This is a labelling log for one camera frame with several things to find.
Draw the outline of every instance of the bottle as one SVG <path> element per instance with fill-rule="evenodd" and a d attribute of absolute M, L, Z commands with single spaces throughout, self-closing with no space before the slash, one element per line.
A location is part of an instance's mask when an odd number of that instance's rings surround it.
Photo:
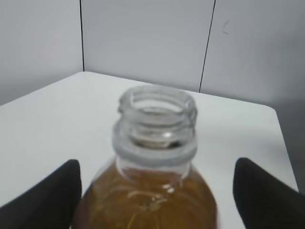
<path fill-rule="evenodd" d="M 81 199 L 73 229 L 215 229 L 216 202 L 191 164 L 197 110 L 159 86 L 128 90 L 113 129 L 115 159 Z"/>

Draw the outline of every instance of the brown liquid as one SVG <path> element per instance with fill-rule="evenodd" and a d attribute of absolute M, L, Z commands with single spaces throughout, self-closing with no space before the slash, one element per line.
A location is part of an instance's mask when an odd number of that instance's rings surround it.
<path fill-rule="evenodd" d="M 73 229 L 214 229 L 216 203 L 192 168 L 184 179 L 169 172 L 112 164 L 81 200 Z"/>

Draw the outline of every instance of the black object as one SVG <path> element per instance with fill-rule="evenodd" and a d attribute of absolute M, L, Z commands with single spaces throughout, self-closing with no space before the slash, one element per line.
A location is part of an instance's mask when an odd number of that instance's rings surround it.
<path fill-rule="evenodd" d="M 69 160 L 0 208 L 0 229 L 68 229 L 81 198 L 80 165 Z"/>
<path fill-rule="evenodd" d="M 305 229 L 305 197 L 248 158 L 236 162 L 233 196 L 247 229 Z"/>

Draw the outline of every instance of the wall seam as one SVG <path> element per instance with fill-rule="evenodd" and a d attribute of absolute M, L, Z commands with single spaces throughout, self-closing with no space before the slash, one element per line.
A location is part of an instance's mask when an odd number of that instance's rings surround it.
<path fill-rule="evenodd" d="M 206 49 L 205 49 L 205 54 L 204 54 L 204 59 L 203 59 L 203 67 L 202 67 L 202 73 L 201 73 L 201 79 L 200 79 L 199 92 L 201 91 L 201 85 L 202 85 L 202 81 L 203 81 L 203 72 L 204 72 L 204 67 L 205 67 L 206 54 L 208 52 L 208 47 L 209 47 L 209 42 L 210 42 L 211 29 L 212 29 L 212 23 L 213 23 L 213 18 L 214 18 L 214 11 L 215 11 L 215 5 L 216 5 L 216 0 L 214 0 L 213 10 L 212 10 L 212 17 L 211 17 L 209 35 L 208 35 L 208 40 L 207 40 L 207 43 L 206 43 Z"/>

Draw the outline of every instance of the bottle mouth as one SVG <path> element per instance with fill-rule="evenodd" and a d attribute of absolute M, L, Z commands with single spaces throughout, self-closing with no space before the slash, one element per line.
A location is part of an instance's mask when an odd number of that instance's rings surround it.
<path fill-rule="evenodd" d="M 134 87 L 121 97 L 119 112 L 113 146 L 121 157 L 154 167 L 179 164 L 195 155 L 197 109 L 184 91 Z"/>
<path fill-rule="evenodd" d="M 138 86 L 125 92 L 119 112 L 130 121 L 159 127 L 181 122 L 194 127 L 197 117 L 195 101 L 190 95 L 155 85 Z"/>

